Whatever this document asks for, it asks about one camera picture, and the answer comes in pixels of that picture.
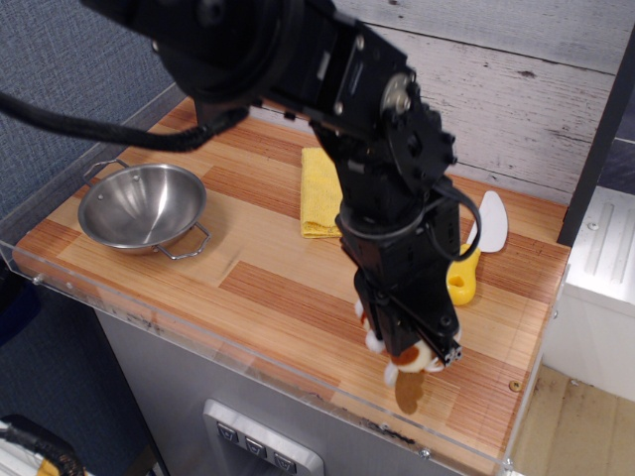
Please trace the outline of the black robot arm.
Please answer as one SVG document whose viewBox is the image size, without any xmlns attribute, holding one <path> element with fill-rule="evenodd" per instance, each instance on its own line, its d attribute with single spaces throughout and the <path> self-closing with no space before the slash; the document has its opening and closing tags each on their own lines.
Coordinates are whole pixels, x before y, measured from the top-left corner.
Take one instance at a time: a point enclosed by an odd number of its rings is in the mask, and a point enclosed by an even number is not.
<svg viewBox="0 0 635 476">
<path fill-rule="evenodd" d="M 425 342 L 457 359 L 446 274 L 465 196 L 446 175 L 454 138 L 407 57 L 329 1 L 94 1 L 144 35 L 180 89 L 216 111 L 264 103 L 304 117 L 332 160 L 335 222 L 371 329 L 399 356 Z"/>
</svg>

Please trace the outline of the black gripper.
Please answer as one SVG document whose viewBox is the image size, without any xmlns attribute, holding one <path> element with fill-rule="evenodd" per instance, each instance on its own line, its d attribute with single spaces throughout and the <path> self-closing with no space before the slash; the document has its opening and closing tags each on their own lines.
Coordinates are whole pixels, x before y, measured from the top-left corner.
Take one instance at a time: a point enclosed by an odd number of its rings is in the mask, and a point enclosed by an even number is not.
<svg viewBox="0 0 635 476">
<path fill-rule="evenodd" d="M 358 268 L 355 313 L 370 349 L 400 370 L 442 370 L 461 357 L 460 324 L 445 276 L 459 254 L 458 203 L 437 193 L 404 222 L 371 223 L 343 205 L 335 219 Z"/>
</svg>

